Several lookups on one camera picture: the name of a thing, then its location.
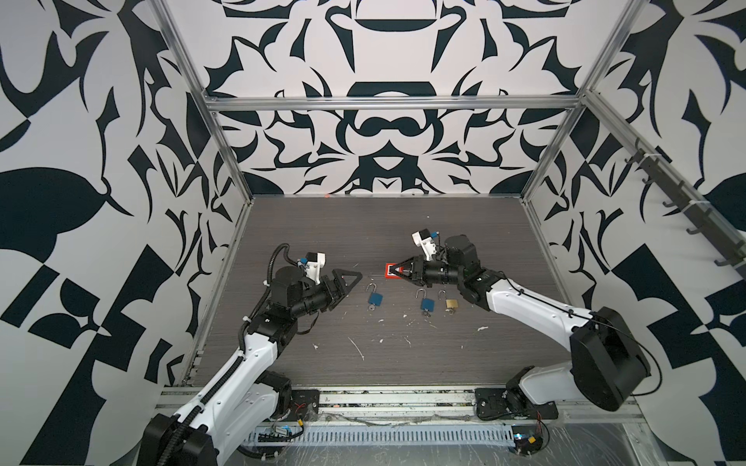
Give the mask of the red safety padlock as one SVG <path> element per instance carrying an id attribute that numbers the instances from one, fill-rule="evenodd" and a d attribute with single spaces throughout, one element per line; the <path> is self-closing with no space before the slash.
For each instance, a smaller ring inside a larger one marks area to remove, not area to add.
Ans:
<path id="1" fill-rule="evenodd" d="M 401 267 L 395 263 L 387 263 L 385 267 L 385 278 L 387 280 L 401 280 Z"/>

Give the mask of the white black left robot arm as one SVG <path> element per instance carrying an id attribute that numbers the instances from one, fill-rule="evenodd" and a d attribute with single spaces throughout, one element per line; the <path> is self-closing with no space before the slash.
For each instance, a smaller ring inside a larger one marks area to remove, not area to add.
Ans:
<path id="1" fill-rule="evenodd" d="M 324 275 L 326 256 L 289 257 L 282 243 L 268 261 L 264 293 L 238 330 L 238 347 L 190 401 L 146 426 L 139 465 L 223 465 L 264 421 L 291 415 L 291 381 L 272 365 L 299 335 L 302 316 L 335 309 L 363 275 L 335 269 Z"/>

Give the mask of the grey wall hook rail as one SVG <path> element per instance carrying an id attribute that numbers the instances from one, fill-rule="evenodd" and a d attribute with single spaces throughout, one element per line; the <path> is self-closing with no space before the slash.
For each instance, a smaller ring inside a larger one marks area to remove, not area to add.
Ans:
<path id="1" fill-rule="evenodd" d="M 721 255 L 714 263 L 730 267 L 745 280 L 745 237 L 726 217 L 681 175 L 663 155 L 648 148 L 636 137 L 634 155 L 626 164 L 635 164 L 645 174 L 644 186 L 656 186 L 665 196 L 662 205 L 687 217 L 689 235 L 702 235 Z"/>

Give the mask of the right blue padlock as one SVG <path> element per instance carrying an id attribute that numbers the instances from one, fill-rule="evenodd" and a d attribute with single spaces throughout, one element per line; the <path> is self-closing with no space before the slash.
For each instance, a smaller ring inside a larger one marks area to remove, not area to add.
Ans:
<path id="1" fill-rule="evenodd" d="M 427 297 L 427 291 L 422 287 L 416 291 L 415 297 L 420 300 L 420 309 L 424 316 L 431 316 L 434 312 L 435 302 Z"/>

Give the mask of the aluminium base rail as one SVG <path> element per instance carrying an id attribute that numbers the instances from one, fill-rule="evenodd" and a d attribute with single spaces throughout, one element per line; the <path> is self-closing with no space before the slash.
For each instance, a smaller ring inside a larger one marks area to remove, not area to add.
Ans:
<path id="1" fill-rule="evenodd" d="M 268 419 L 295 425 L 312 423 L 414 425 L 542 421 L 553 427 L 571 423 L 644 423 L 637 403 L 627 400 L 608 412 L 584 400 L 565 400 L 520 410 L 508 406 L 504 389 L 479 386 L 295 386 L 287 408 L 271 408 Z"/>

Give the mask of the blue padlock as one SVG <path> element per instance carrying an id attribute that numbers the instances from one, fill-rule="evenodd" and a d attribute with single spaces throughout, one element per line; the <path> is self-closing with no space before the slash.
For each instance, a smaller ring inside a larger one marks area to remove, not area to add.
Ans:
<path id="1" fill-rule="evenodd" d="M 422 287 L 416 291 L 415 297 L 420 300 L 420 309 L 424 316 L 431 316 L 434 312 L 435 302 L 427 297 L 427 291 Z"/>
<path id="2" fill-rule="evenodd" d="M 374 312 L 382 305 L 383 295 L 378 292 L 376 283 L 369 283 L 365 291 L 369 293 L 368 310 Z"/>

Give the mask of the brass padlock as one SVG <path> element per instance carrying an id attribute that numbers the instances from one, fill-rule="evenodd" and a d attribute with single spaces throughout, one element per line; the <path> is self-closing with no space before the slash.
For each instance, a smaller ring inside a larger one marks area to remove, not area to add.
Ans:
<path id="1" fill-rule="evenodd" d="M 445 312 L 449 315 L 453 315 L 458 309 L 458 300 L 451 298 L 445 289 L 438 291 L 438 298 L 443 302 Z"/>

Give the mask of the left blue padlock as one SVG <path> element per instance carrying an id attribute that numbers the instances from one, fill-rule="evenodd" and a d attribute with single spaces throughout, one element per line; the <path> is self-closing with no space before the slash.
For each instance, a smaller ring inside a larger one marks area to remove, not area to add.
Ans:
<path id="1" fill-rule="evenodd" d="M 374 312 L 382 305 L 383 295 L 378 292 L 376 283 L 369 283 L 365 291 L 369 293 L 368 310 Z"/>

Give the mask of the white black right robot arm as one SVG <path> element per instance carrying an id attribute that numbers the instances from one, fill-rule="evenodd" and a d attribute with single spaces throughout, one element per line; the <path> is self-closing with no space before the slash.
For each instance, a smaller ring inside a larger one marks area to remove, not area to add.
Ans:
<path id="1" fill-rule="evenodd" d="M 453 285 L 468 303 L 520 322 L 561 345 L 563 363 L 528 366 L 504 388 L 475 393 L 482 421 L 557 419 L 559 401 L 588 401 L 616 412 L 640 384 L 662 374 L 654 355 L 635 337 L 623 317 L 603 307 L 573 307 L 522 287 L 502 271 L 484 267 L 476 246 L 464 235 L 439 241 L 428 230 L 414 233 L 418 256 L 388 265 L 387 273 L 417 287 Z"/>

